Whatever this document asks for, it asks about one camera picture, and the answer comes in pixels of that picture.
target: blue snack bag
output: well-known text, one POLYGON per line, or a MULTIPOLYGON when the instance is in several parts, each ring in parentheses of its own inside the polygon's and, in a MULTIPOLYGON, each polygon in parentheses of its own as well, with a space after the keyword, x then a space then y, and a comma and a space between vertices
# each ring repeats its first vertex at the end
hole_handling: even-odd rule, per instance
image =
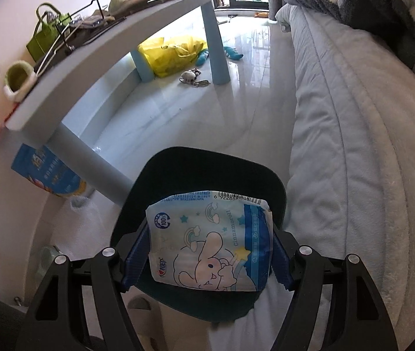
POLYGON ((87 188, 87 183, 46 146, 34 149, 22 144, 11 169, 34 185, 60 197, 81 195, 87 188))
POLYGON ((219 291, 265 287, 273 225, 264 200, 198 191, 163 199, 146 217, 155 281, 219 291))

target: brand logo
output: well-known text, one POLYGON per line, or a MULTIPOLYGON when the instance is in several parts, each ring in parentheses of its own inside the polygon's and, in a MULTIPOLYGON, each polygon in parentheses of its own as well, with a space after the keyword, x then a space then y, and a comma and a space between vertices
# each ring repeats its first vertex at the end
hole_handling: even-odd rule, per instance
POLYGON ((164 259, 159 259, 159 276, 163 277, 167 273, 167 262, 164 259))
POLYGON ((166 229, 170 226, 170 217, 168 214, 164 212, 159 212, 157 215, 155 215, 154 223, 155 226, 161 229, 166 229))

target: teal plush toy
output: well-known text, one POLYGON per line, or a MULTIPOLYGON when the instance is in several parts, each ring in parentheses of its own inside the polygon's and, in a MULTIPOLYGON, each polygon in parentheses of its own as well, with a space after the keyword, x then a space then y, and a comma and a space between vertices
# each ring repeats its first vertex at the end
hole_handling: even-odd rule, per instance
MULTIPOLYGON (((230 46, 224 46, 225 56, 233 59, 234 61, 238 61, 243 58, 243 54, 239 54, 234 48, 231 48, 230 46)), ((202 66, 204 63, 206 63, 206 59, 209 56, 209 49, 201 50, 200 53, 197 56, 197 61, 195 65, 197 67, 202 66)))
POLYGON ((225 55, 234 61, 238 61, 243 58, 243 54, 239 54, 234 48, 231 48, 230 46, 224 46, 224 50, 225 55))

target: barcode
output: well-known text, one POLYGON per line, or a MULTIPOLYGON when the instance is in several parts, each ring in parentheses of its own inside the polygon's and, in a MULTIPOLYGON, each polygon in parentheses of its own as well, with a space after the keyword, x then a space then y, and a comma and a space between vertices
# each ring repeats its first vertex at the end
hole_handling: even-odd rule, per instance
POLYGON ((217 196, 216 194, 214 194, 214 198, 226 199, 229 201, 234 201, 236 199, 243 199, 246 201, 253 202, 254 204, 258 204, 258 205, 261 204, 261 199, 251 198, 251 197, 247 197, 246 195, 240 195, 240 194, 224 193, 222 191, 218 191, 217 196))

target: green bag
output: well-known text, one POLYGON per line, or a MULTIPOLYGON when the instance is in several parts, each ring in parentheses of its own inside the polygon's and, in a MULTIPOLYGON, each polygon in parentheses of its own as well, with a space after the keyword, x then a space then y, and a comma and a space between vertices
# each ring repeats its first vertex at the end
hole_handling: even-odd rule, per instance
POLYGON ((47 53, 59 36, 58 26, 67 25, 71 21, 71 16, 68 13, 62 14, 50 3, 38 5, 36 13, 38 17, 37 26, 35 26, 32 39, 27 44, 27 50, 35 62, 47 53), (42 6, 51 8, 51 10, 56 13, 58 17, 51 22, 48 22, 48 20, 45 22, 44 18, 47 16, 47 13, 45 12, 42 16, 40 16, 40 13, 38 12, 42 6))

